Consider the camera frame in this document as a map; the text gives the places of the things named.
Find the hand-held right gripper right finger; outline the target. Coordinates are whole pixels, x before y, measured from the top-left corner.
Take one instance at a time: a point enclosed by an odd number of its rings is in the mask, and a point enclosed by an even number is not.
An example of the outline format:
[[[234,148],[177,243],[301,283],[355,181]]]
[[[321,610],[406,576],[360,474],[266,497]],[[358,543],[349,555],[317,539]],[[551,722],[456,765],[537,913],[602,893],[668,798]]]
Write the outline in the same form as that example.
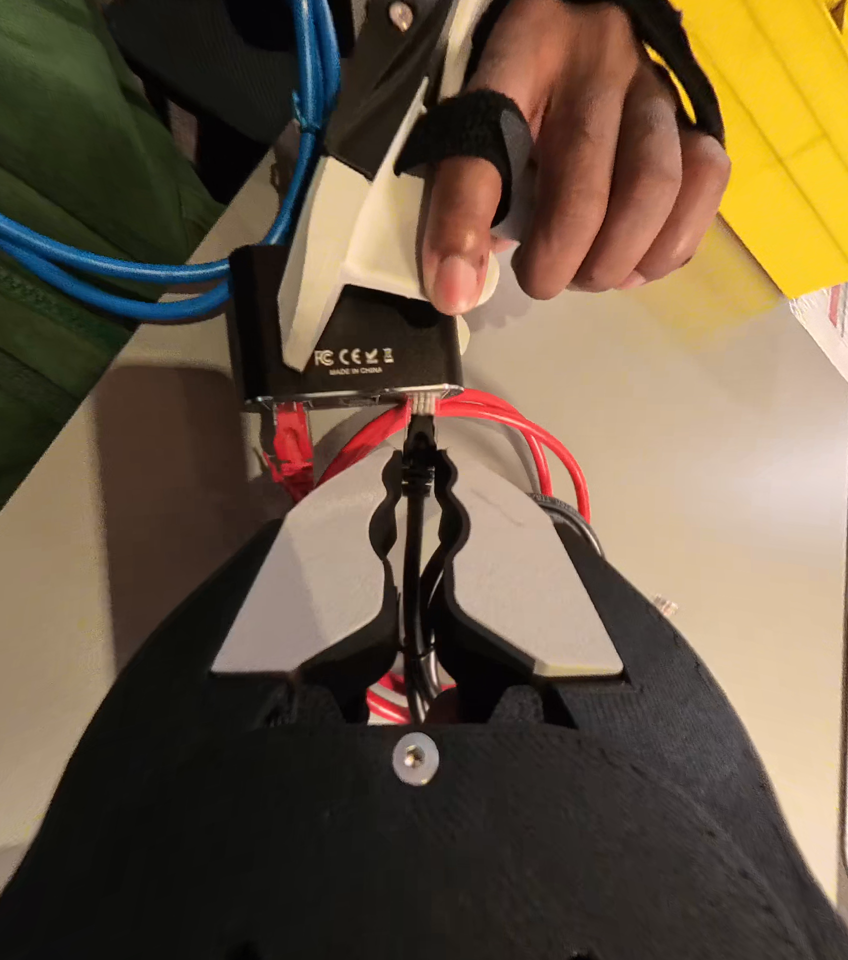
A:
[[[550,518],[482,463],[452,461],[444,575],[459,640],[521,676],[615,678],[624,665]]]

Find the black ethernet adapter hub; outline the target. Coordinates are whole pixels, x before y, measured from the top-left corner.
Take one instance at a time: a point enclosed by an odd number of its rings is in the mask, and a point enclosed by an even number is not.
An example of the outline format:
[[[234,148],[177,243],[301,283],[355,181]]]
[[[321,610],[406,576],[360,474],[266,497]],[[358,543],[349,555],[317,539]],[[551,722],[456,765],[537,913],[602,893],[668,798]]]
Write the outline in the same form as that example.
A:
[[[429,302],[347,285],[298,371],[283,359],[278,287],[285,246],[240,246],[229,258],[228,346],[243,407],[315,410],[453,397],[465,386],[457,322]]]

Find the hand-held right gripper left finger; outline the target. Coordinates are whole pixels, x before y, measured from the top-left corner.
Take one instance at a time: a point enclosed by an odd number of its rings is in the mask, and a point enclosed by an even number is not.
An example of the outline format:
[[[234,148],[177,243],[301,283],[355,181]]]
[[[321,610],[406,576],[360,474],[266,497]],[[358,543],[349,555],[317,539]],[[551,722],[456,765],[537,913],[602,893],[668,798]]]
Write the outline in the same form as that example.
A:
[[[328,485],[282,521],[211,670],[217,675],[301,673],[333,679],[353,669],[377,679],[397,644],[388,560],[396,487]]]

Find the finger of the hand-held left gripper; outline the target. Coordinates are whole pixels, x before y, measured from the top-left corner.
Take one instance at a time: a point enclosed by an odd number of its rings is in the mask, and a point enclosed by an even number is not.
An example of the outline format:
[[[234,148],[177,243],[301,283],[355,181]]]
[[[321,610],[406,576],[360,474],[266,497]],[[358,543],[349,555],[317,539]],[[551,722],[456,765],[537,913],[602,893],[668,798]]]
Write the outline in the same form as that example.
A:
[[[426,299],[418,267],[424,182],[395,174],[390,150],[372,179],[322,157],[298,217],[277,305],[286,366],[301,372],[347,286]]]

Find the person's left hand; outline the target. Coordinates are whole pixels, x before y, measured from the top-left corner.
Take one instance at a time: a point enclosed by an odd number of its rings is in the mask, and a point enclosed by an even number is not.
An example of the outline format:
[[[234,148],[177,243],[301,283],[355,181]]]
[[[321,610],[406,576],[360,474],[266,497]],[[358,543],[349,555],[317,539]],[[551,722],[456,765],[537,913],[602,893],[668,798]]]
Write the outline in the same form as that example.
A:
[[[534,138],[534,205],[511,259],[526,295],[628,290],[694,257],[730,159],[679,117],[622,6],[507,2],[468,87],[514,102]]]

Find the yellow plastic bin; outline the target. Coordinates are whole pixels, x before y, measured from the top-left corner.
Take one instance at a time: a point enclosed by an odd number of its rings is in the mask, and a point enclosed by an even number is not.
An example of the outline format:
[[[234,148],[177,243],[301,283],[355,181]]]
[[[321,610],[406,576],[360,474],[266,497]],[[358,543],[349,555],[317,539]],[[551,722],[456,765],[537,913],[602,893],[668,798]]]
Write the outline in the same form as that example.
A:
[[[786,297],[848,282],[848,1],[675,6],[723,116],[722,218]]]

